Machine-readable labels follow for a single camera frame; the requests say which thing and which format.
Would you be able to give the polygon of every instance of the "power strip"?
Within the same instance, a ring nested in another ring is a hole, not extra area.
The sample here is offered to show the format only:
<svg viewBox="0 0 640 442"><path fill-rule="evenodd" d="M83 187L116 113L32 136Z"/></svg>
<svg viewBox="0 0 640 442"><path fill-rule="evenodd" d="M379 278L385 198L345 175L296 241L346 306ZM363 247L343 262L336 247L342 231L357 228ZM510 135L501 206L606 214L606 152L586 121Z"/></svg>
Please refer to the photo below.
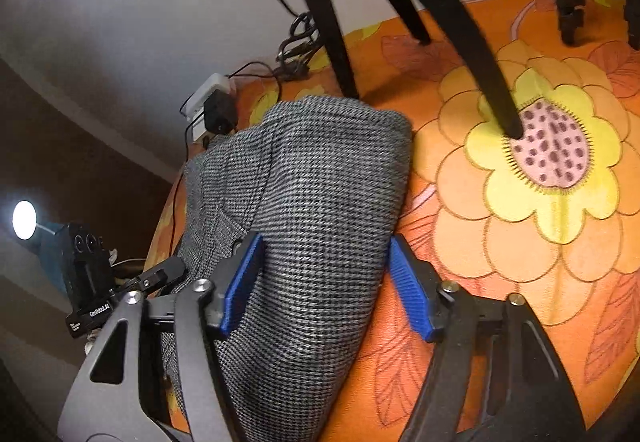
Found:
<svg viewBox="0 0 640 442"><path fill-rule="evenodd" d="M233 86L228 77L222 74L213 74L200 88L187 100L184 105L184 114L191 126L192 142L200 140L207 130L204 126L204 101L215 91L220 90L231 95Z"/></svg>

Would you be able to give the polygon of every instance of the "orange floral fabric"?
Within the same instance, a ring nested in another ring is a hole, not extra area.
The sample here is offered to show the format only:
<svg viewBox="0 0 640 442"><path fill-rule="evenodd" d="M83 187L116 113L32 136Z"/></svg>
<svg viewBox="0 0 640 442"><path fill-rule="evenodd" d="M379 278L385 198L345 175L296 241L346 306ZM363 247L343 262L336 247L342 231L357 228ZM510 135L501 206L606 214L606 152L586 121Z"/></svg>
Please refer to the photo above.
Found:
<svg viewBox="0 0 640 442"><path fill-rule="evenodd" d="M502 136L484 94L427 14L433 37L427 47L399 19L346 41L362 100L404 113L414 128L398 231L418 257L473 294L525 295L591 425L640 353L640 55L626 44L621 1L588 1L575 48L560 41L550 6L549 0L468 5L526 124L522 141ZM340 95L323 52L310 68L310 79L284 85L284 100ZM242 89L241 128L260 122L275 91L265 80ZM169 252L172 195L150 266ZM181 187L176 211L177 241L184 227ZM432 349L411 332L385 276L321 439L398 440ZM481 363L478 356L460 429L475 422ZM176 426L185 428L172 410Z"/></svg>

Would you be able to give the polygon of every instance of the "screw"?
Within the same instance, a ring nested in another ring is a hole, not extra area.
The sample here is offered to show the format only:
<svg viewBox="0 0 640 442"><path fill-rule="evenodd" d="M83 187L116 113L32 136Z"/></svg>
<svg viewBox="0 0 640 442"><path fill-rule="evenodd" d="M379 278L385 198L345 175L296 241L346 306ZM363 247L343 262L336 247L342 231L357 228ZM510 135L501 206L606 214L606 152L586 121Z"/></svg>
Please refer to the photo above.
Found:
<svg viewBox="0 0 640 442"><path fill-rule="evenodd" d="M509 297L507 299L509 300L509 303L511 303L512 305L516 305L516 307L520 307L527 302L522 294L518 294L516 292L514 292L513 294L509 294Z"/></svg>
<svg viewBox="0 0 640 442"><path fill-rule="evenodd" d="M196 292L206 292L211 288L211 282L208 279L197 279L193 282L193 289Z"/></svg>
<svg viewBox="0 0 640 442"><path fill-rule="evenodd" d="M139 290L132 290L131 292L127 292L127 295L124 299L128 304L135 305L142 300L142 292L140 292Z"/></svg>
<svg viewBox="0 0 640 442"><path fill-rule="evenodd" d="M460 285L458 285L455 281L443 281L442 289L444 292L449 292L449 294L454 294L455 292L460 290Z"/></svg>

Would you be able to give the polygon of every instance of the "folded cloth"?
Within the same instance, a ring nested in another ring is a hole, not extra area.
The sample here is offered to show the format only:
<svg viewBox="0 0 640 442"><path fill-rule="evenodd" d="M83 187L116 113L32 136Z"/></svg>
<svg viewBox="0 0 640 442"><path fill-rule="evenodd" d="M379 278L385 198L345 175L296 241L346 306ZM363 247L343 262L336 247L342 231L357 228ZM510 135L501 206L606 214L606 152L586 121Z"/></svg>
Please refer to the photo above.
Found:
<svg viewBox="0 0 640 442"><path fill-rule="evenodd" d="M217 345L252 442L307 442L360 346L406 189L411 126L353 99L282 102L254 126L215 138L185 168L178 292L209 277L250 229L266 242L238 330ZM162 360L184 409L172 334Z"/></svg>

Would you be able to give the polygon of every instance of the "bright light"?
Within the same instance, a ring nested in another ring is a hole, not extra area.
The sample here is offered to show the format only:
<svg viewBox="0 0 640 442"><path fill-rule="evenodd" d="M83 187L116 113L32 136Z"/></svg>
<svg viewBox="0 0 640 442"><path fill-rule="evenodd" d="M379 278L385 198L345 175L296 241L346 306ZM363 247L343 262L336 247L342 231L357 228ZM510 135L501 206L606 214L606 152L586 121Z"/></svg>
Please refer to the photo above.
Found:
<svg viewBox="0 0 640 442"><path fill-rule="evenodd" d="M14 209L14 231L21 240L28 240L36 230L36 210L31 202L18 202Z"/></svg>

